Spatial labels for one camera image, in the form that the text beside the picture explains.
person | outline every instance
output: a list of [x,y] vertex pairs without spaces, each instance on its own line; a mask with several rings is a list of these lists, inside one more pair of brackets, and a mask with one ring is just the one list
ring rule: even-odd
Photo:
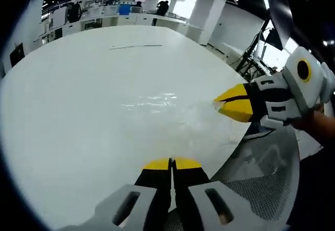
[[83,15],[83,9],[84,9],[83,2],[82,2],[82,1],[79,1],[79,7],[80,7],[79,20],[80,20],[80,18],[82,18],[82,15]]
[[94,3],[95,3],[96,5],[99,5],[100,0],[95,0]]
[[67,11],[66,11],[66,18],[67,18],[67,20],[70,22],[70,20],[71,20],[71,9],[72,9],[72,7],[73,7],[73,2],[69,2],[69,3],[67,3],[66,4],[66,6],[67,6]]
[[[168,10],[169,10],[169,2],[161,1],[158,3],[158,9],[156,11],[156,15],[165,16]],[[156,23],[157,23],[157,19],[154,19],[152,21],[152,25],[156,26]]]
[[74,5],[72,5],[71,8],[68,9],[68,14],[69,14],[68,19],[70,23],[79,21],[79,19],[82,16],[82,10],[81,10],[79,2],[76,2]]
[[135,7],[142,7],[142,2],[140,2],[140,1],[136,2]]
[[318,141],[323,149],[300,162],[299,186],[288,220],[290,230],[332,230],[335,194],[335,118],[327,117],[322,107],[293,126]]
[[107,4],[111,6],[111,5],[115,5],[115,2],[116,0],[108,0]]

office desk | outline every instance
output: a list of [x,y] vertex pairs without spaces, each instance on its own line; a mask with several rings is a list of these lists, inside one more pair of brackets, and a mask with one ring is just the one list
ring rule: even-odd
[[194,158],[213,176],[249,124],[218,114],[211,102],[240,82],[211,52],[167,28],[72,34],[33,51],[3,79],[4,157],[44,223],[79,224],[153,159]]
[[[68,36],[77,32],[88,30],[85,25],[88,23],[97,23],[97,27],[111,27],[111,26],[124,26],[124,25],[146,25],[151,26],[152,21],[158,19],[157,26],[167,27],[175,30],[182,35],[198,42],[203,29],[186,23],[185,21],[159,15],[151,14],[135,14],[129,15],[101,15],[97,17],[83,16],[79,21],[75,23],[67,22],[64,26],[58,27],[57,29],[62,30],[62,37]],[[31,48],[36,50],[43,46],[43,44],[52,42],[55,40],[55,31],[57,29],[51,29],[45,34],[40,35],[36,40],[32,42]]]

human hand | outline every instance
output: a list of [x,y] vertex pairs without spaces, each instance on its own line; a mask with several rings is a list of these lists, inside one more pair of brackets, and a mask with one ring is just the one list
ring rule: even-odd
[[314,111],[311,111],[307,115],[295,120],[292,123],[292,126],[297,130],[306,131],[310,126],[314,124],[314,118],[316,114],[324,113],[325,105],[320,104]]

white pillar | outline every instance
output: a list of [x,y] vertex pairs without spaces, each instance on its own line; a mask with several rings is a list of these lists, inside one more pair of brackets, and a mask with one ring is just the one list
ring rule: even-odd
[[175,7],[176,3],[177,3],[177,0],[171,0],[171,1],[170,1],[168,12],[173,13],[173,10],[174,10],[174,7]]
[[227,0],[197,0],[189,23],[202,28],[199,43],[207,45]]
[[142,3],[144,10],[155,10],[159,0],[146,0],[145,3]]

black cable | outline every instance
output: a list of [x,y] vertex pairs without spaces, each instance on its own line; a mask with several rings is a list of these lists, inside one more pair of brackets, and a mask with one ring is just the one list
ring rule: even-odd
[[253,42],[255,41],[255,39],[256,39],[256,37],[257,37],[258,35],[259,35],[259,33],[256,34],[256,35],[254,36],[254,38],[252,39],[250,45],[249,45],[249,46],[246,48],[246,50],[242,53],[241,57],[240,57],[238,60],[236,60],[235,62],[229,64],[229,66],[232,66],[233,64],[235,64],[235,63],[237,63],[238,61],[240,61],[241,58],[243,58],[243,55],[250,49],[250,47],[252,46]]
[[254,137],[254,138],[248,138],[248,139],[246,139],[246,141],[266,137],[267,135],[269,135],[270,133],[272,133],[272,132],[274,132],[274,131],[275,131],[275,129],[274,129],[274,130],[270,130],[268,133],[266,133],[266,134],[264,134],[264,135],[262,135],[262,136]]

